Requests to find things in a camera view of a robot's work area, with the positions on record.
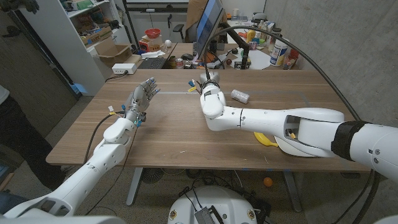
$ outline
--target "table leg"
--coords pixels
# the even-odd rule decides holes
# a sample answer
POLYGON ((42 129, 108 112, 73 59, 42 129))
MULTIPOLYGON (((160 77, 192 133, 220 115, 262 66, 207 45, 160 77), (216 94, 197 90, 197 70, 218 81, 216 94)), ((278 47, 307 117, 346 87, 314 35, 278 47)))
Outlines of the table leg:
POLYGON ((296 184, 294 182, 293 173, 291 171, 284 171, 285 183, 287 191, 289 192, 290 199, 292 201, 293 209, 296 212, 301 212, 301 203, 299 193, 297 192, 296 184))
POLYGON ((131 184, 130 184, 129 194, 128 194, 127 200, 126 200, 127 205, 132 205, 132 203, 134 202, 134 198, 137 195, 139 183, 141 181, 141 174, 142 174, 143 169, 144 168, 142 168, 142 167, 136 167, 136 169, 134 170, 134 175, 132 176, 132 180, 131 180, 131 184))

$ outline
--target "power strip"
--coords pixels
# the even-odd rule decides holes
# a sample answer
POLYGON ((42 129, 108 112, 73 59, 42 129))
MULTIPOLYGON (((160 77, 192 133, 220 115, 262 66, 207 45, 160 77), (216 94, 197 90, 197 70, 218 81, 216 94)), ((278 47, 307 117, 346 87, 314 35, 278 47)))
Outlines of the power strip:
POLYGON ((134 74, 137 70, 137 66, 135 63, 116 63, 112 67, 113 73, 115 74, 124 74, 127 71, 127 74, 134 74))

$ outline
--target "wooden table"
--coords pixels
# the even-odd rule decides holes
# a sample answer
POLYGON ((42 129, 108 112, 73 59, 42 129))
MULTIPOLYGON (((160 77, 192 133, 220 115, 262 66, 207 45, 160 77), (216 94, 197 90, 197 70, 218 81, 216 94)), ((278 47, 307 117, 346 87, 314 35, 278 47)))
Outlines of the wooden table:
MULTIPOLYGON (((353 120, 346 106, 316 71, 218 71, 228 106, 270 110, 330 108, 343 112, 347 121, 353 120), (250 94, 249 103, 244 105, 232 100, 228 95, 233 89, 250 94)), ((126 165, 137 167, 127 196, 128 205, 133 203, 143 167, 283 170, 297 212, 301 211, 301 205, 291 171, 369 171, 369 168, 361 164, 337 156, 291 156, 278 147, 263 146, 252 132, 237 129, 219 132, 209 130, 201 112, 199 94, 187 93, 190 88, 187 82, 192 78, 198 80, 202 72, 204 71, 182 69, 138 70, 134 75, 105 83, 48 155, 47 161, 56 165, 81 165, 95 126, 109 113, 108 106, 112 105, 118 110, 138 84, 155 77, 161 92, 152 99, 146 111, 147 121, 137 130, 133 142, 126 146, 130 151, 127 153, 129 157, 126 165)), ((100 126, 90 155, 114 119, 108 119, 100 126)))
MULTIPOLYGON (((225 44, 224 50, 217 50, 217 55, 221 55, 221 54, 225 54, 226 52, 228 52, 229 50, 233 49, 233 48, 238 48, 238 44, 225 44)), ((269 51, 267 48, 263 48, 261 50, 261 52, 264 52, 265 54, 269 55, 269 51)), ((175 46, 172 55, 176 56, 177 58, 181 57, 183 54, 192 54, 192 44, 190 43, 178 43, 177 46, 175 46)), ((235 55, 233 55, 232 53, 228 54, 227 56, 228 59, 234 60, 237 57, 235 55)), ((226 63, 224 63, 225 69, 234 69, 233 66, 231 65, 227 65, 226 63)), ((296 70, 298 68, 298 66, 293 66, 292 70, 296 70)), ((282 66, 268 66, 267 68, 263 69, 263 70, 283 70, 282 66)))

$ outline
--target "computer monitor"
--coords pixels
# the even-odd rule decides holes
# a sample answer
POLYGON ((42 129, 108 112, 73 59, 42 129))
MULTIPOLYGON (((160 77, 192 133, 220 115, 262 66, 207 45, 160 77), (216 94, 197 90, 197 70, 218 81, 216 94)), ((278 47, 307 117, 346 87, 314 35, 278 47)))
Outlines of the computer monitor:
POLYGON ((223 5, 220 0, 208 0, 206 8, 201 15, 197 26, 197 53, 202 58, 206 52, 207 40, 214 35, 218 24, 224 15, 223 5))

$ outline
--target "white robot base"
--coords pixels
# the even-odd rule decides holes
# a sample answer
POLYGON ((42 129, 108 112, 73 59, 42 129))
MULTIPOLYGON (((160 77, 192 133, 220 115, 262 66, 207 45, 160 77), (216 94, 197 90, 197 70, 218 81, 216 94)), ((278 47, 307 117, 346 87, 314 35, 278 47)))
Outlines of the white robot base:
MULTIPOLYGON (((225 187, 219 186, 202 186, 195 188, 197 198, 193 191, 187 192, 187 196, 183 195, 174 202, 170 209, 168 224, 198 223, 195 218, 195 208, 201 210, 199 203, 203 208, 214 206, 223 223, 257 223, 256 215, 251 204, 238 193, 225 187)), ((211 217, 217 223, 214 213, 211 217)))

